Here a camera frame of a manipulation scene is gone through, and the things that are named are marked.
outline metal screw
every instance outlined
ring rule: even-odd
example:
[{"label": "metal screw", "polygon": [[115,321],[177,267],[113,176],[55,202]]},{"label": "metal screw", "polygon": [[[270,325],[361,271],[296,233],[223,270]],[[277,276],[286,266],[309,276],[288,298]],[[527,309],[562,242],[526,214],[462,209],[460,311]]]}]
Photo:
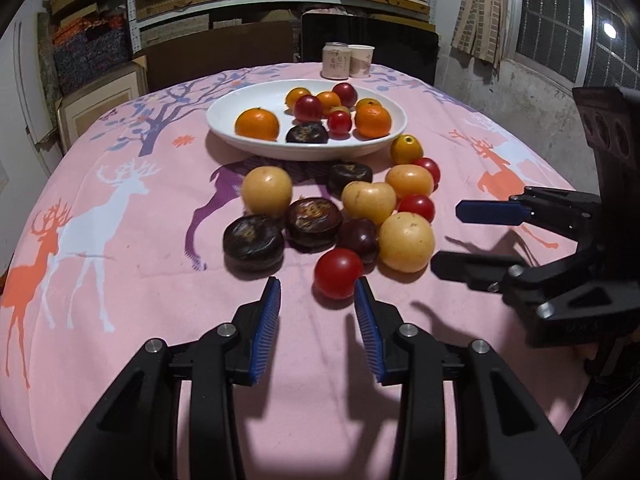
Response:
[{"label": "metal screw", "polygon": [[484,339],[476,339],[475,341],[473,341],[471,343],[471,348],[474,350],[474,352],[477,352],[479,354],[486,354],[489,350],[491,350],[489,343]]},{"label": "metal screw", "polygon": [[145,350],[150,354],[155,354],[162,349],[162,339],[153,338],[145,343]]},{"label": "metal screw", "polygon": [[520,265],[512,265],[511,267],[509,267],[509,270],[507,270],[507,273],[512,278],[517,278],[518,276],[521,276],[523,272],[524,272],[524,268]]},{"label": "metal screw", "polygon": [[219,336],[231,337],[233,334],[236,333],[236,327],[233,326],[231,323],[223,323],[218,327],[218,330],[216,330],[216,332],[218,332]]},{"label": "metal screw", "polygon": [[551,303],[543,303],[536,309],[536,313],[538,317],[542,319],[548,319],[553,316],[555,312],[554,306]]},{"label": "metal screw", "polygon": [[398,330],[404,337],[414,337],[418,335],[418,327],[411,323],[400,325]]}]

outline door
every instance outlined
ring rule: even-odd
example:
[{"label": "door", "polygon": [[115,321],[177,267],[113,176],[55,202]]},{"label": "door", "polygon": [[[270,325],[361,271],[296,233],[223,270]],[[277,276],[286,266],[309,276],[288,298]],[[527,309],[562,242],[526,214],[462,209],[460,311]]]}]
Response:
[{"label": "door", "polygon": [[42,0],[25,0],[0,38],[0,275],[25,222],[62,158],[57,148],[37,150],[50,130],[40,84],[36,14]]}]

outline purple deer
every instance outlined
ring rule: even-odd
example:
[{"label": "purple deer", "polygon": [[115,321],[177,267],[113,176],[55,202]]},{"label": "purple deer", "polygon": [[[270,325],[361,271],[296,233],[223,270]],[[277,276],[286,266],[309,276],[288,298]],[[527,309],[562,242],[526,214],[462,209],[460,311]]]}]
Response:
[{"label": "purple deer", "polygon": [[210,182],[216,181],[216,192],[211,197],[211,200],[193,212],[193,218],[184,239],[184,253],[192,260],[193,268],[196,270],[207,269],[207,264],[202,261],[200,255],[196,252],[194,244],[196,229],[211,214],[240,196],[242,181],[251,170],[259,166],[277,166],[289,173],[294,185],[312,181],[318,184],[321,196],[329,198],[326,183],[329,177],[329,168],[333,164],[335,164],[335,161],[295,162],[291,160],[275,160],[274,158],[263,156],[250,156],[245,160],[220,166],[209,179]]}]

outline orange deer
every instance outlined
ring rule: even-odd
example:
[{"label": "orange deer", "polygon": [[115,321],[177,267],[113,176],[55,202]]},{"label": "orange deer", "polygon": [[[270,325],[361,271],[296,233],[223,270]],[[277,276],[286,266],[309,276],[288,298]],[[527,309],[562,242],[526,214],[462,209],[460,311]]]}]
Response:
[{"label": "orange deer", "polygon": [[[473,137],[467,137],[461,134],[457,130],[449,132],[449,135],[453,139],[464,139],[468,142],[476,153],[482,158],[488,158],[492,161],[500,171],[497,173],[489,173],[485,171],[480,180],[478,180],[478,189],[485,191],[492,195],[496,200],[508,200],[511,195],[518,195],[522,193],[525,187],[525,183],[522,179],[514,173],[508,166],[510,162],[504,160],[500,155],[493,151],[494,146],[489,144],[486,140],[477,140]],[[541,238],[538,238],[526,225],[520,226],[524,232],[530,235],[534,240],[540,242],[548,249],[557,249],[558,244],[545,242]]]},{"label": "orange deer", "polygon": [[4,362],[4,371],[9,376],[9,342],[11,341],[11,332],[14,325],[18,324],[18,344],[20,345],[20,354],[22,355],[22,374],[27,388],[30,387],[27,378],[27,365],[24,358],[24,316],[27,306],[35,296],[36,290],[40,282],[47,272],[47,261],[50,254],[58,252],[58,229],[65,225],[69,220],[69,209],[66,204],[61,208],[61,201],[50,207],[42,217],[42,228],[36,229],[36,220],[40,215],[38,211],[31,223],[31,234],[38,237],[40,247],[33,265],[20,265],[12,267],[6,280],[6,288],[4,294],[0,297],[0,306],[14,308],[14,312],[9,322],[9,333],[6,337],[6,361]]}]

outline curtain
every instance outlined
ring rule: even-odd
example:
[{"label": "curtain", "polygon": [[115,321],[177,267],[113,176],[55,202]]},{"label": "curtain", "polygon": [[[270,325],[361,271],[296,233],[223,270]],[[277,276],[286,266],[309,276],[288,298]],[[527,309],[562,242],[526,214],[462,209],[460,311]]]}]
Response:
[{"label": "curtain", "polygon": [[502,59],[504,0],[462,0],[452,46],[492,63]]}]

